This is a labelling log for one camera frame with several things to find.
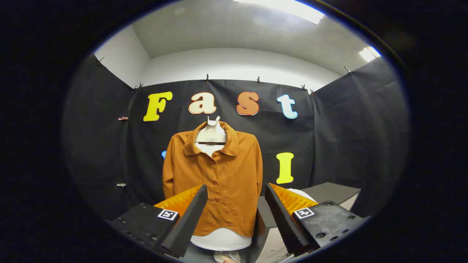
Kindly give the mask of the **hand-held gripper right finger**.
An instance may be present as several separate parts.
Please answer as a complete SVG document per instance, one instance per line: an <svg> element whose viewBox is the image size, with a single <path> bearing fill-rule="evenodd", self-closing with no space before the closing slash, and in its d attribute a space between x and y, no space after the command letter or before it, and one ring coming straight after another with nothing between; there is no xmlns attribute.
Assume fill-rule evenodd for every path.
<svg viewBox="0 0 468 263"><path fill-rule="evenodd" d="M336 202L314 202L272 183L265 187L265 199L288 253L294 256L337 243L367 221Z"/></svg>

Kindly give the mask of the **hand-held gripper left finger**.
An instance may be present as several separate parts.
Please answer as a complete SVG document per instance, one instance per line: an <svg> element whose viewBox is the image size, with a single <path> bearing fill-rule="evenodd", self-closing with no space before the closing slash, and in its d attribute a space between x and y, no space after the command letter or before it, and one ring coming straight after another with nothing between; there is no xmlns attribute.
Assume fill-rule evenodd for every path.
<svg viewBox="0 0 468 263"><path fill-rule="evenodd" d="M155 205L139 203L108 224L148 251L182 258L207 200L206 185L199 185Z"/></svg>

